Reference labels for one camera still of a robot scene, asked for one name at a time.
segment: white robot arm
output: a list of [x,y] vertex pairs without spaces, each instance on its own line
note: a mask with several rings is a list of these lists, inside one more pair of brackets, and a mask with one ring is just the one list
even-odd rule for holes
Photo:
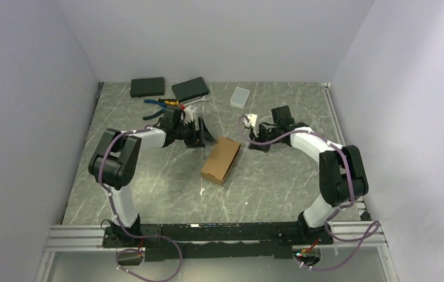
[[[115,225],[123,225],[130,230],[140,231],[140,217],[128,186],[135,174],[140,151],[166,147],[175,140],[183,140],[187,147],[204,147],[205,141],[215,141],[202,117],[198,118],[199,129],[197,129],[194,121],[183,123],[181,116],[181,110],[165,109],[158,126],[134,131],[135,133],[127,132],[127,134],[115,129],[104,131],[88,165],[88,171],[94,175],[97,182],[101,182],[99,174],[101,175],[101,184],[109,197],[111,209],[116,211],[111,218]],[[110,155],[109,152],[114,152],[119,156]]]
[[294,118],[288,106],[272,109],[274,124],[259,123],[258,116],[250,114],[246,116],[245,127],[251,129],[249,138],[250,149],[268,152],[271,141],[286,143],[297,148],[319,163],[319,188],[320,195],[298,217],[298,223],[302,225],[303,232],[309,233],[322,228],[325,221],[340,205],[351,200],[348,178],[344,170],[345,164],[337,150],[346,157],[352,180],[353,194],[357,199],[367,194],[369,187],[362,164],[360,151],[356,146],[342,146],[319,137],[308,125],[298,122]]

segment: cardboard box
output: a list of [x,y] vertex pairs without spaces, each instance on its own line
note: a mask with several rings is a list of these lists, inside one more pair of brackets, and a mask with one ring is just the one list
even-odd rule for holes
[[231,171],[239,148],[241,148],[239,142],[225,137],[219,138],[201,169],[201,177],[222,185]]

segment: blue-handled pliers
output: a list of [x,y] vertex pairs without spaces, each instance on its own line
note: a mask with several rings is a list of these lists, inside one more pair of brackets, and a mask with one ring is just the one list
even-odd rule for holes
[[144,116],[142,118],[143,120],[149,120],[149,119],[157,118],[158,116],[162,115],[165,112],[166,108],[173,109],[173,110],[183,110],[181,107],[176,107],[176,106],[168,105],[166,103],[158,102],[156,100],[151,100],[151,99],[145,99],[144,103],[146,103],[146,104],[155,104],[155,105],[161,106],[162,109],[157,111],[157,112],[155,112],[155,113],[153,113],[152,115]]

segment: white plastic box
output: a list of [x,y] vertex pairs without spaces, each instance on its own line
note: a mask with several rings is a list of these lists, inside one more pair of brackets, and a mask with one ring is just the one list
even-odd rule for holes
[[249,90],[236,87],[231,97],[231,106],[243,109],[249,97]]

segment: marble floor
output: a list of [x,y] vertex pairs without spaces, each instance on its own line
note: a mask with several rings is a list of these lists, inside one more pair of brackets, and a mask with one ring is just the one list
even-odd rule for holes
[[[309,156],[284,144],[268,153],[249,150],[239,136],[238,117],[255,113],[272,122],[271,109],[289,105],[293,117],[338,142],[320,83],[209,82],[209,102],[196,104],[215,138],[241,142],[241,150],[223,186],[201,178],[200,171],[213,145],[187,149],[176,141],[168,147],[141,152],[131,188],[143,223],[224,223],[295,221],[319,195],[318,165]],[[236,87],[250,90],[244,109],[229,104]],[[166,97],[172,98],[167,83]],[[63,224],[98,224],[111,216],[107,198],[87,171],[106,128],[143,128],[142,120],[159,108],[131,98],[129,83],[105,83],[92,120],[73,184]],[[360,220],[356,207],[335,220]]]

